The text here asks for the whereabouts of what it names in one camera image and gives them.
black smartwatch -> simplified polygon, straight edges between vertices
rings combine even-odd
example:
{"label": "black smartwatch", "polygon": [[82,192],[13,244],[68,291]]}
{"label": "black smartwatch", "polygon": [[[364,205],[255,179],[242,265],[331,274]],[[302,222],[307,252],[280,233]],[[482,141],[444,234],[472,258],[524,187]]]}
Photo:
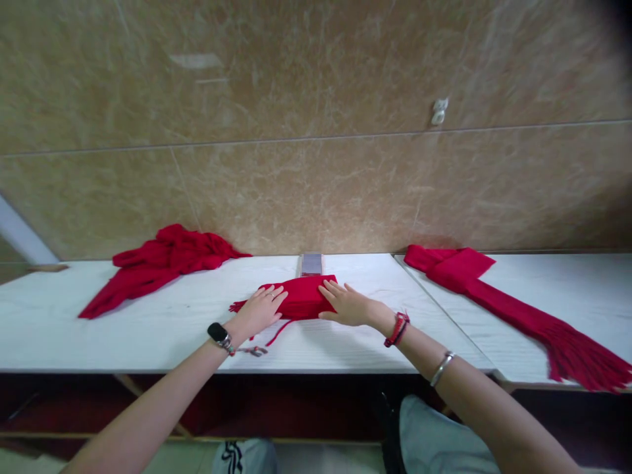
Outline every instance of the black smartwatch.
{"label": "black smartwatch", "polygon": [[213,339],[218,346],[228,352],[230,356],[235,355],[235,348],[232,346],[230,334],[220,323],[213,323],[209,326],[206,332],[208,332],[211,339]]}

table top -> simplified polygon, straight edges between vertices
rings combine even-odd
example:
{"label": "table top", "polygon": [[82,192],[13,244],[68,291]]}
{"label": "table top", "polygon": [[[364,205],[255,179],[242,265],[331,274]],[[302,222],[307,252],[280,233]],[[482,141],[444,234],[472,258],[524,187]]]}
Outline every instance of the table top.
{"label": "table top", "polygon": [[[180,277],[157,292],[123,303],[92,321],[77,315],[116,273],[107,261],[69,262],[60,273],[34,273],[0,286],[0,371],[52,373],[164,373],[207,340],[213,321],[261,284],[295,278],[299,257],[227,261],[214,271]],[[326,255],[325,274],[406,309],[413,324],[483,371],[493,364],[390,254]],[[279,321],[252,344],[263,345]],[[237,354],[223,373],[414,373],[395,348],[368,327],[330,321],[289,325],[256,358]]]}
{"label": "table top", "polygon": [[[541,309],[632,362],[632,254],[490,255],[481,280]],[[491,360],[508,382],[556,385],[537,342],[487,310],[396,260]],[[572,382],[566,385],[576,386]]]}

red bracelet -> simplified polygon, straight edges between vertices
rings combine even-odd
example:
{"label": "red bracelet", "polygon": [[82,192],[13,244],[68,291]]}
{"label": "red bracelet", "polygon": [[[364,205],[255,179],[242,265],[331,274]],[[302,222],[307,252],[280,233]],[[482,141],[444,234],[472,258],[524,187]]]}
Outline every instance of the red bracelet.
{"label": "red bracelet", "polygon": [[410,323],[410,318],[407,314],[397,313],[395,315],[395,329],[393,329],[393,335],[384,340],[384,345],[386,347],[396,346],[402,339],[408,323]]}

crumpled red scarf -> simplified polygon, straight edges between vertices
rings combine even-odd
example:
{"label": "crumpled red scarf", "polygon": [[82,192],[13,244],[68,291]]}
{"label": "crumpled red scarf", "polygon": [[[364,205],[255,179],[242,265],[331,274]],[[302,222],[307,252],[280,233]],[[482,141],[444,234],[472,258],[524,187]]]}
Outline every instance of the crumpled red scarf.
{"label": "crumpled red scarf", "polygon": [[[274,284],[275,288],[283,285],[283,291],[288,292],[287,298],[278,307],[278,312],[283,316],[281,319],[289,319],[287,323],[281,326],[275,336],[265,346],[272,344],[284,330],[288,324],[294,321],[304,319],[318,319],[318,314],[323,311],[335,311],[327,299],[318,291],[318,287],[323,285],[324,281],[335,281],[335,275],[314,275],[294,278],[283,283],[266,283],[259,288],[269,288]],[[230,305],[229,310],[236,313],[239,311],[247,300],[234,302]]]}
{"label": "crumpled red scarf", "polygon": [[189,231],[180,224],[167,226],[141,248],[112,257],[112,263],[120,270],[79,317],[94,319],[125,300],[153,293],[180,275],[215,270],[230,258],[251,256],[236,251],[218,235]]}
{"label": "crumpled red scarf", "polygon": [[496,263],[490,257],[471,248],[429,250],[411,245],[404,262],[542,343],[547,351],[550,379],[575,380],[590,391],[609,392],[632,382],[632,365],[618,355],[564,321],[479,280]]}

hand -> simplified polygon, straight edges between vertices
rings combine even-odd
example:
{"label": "hand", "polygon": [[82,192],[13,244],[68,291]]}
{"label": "hand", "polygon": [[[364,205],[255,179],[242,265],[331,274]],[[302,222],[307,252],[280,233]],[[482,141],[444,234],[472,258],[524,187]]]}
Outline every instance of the hand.
{"label": "hand", "polygon": [[388,326],[390,330],[394,327],[395,312],[384,303],[367,298],[346,283],[342,287],[335,281],[325,281],[324,285],[325,287],[319,286],[318,289],[336,313],[325,311],[319,314],[319,318],[346,326],[367,325],[379,331],[388,330]]}
{"label": "hand", "polygon": [[235,317],[226,323],[226,330],[237,339],[238,345],[259,334],[281,318],[281,313],[277,313],[277,310],[287,296],[288,293],[283,292],[282,286],[275,288],[270,285],[268,288],[258,289]]}

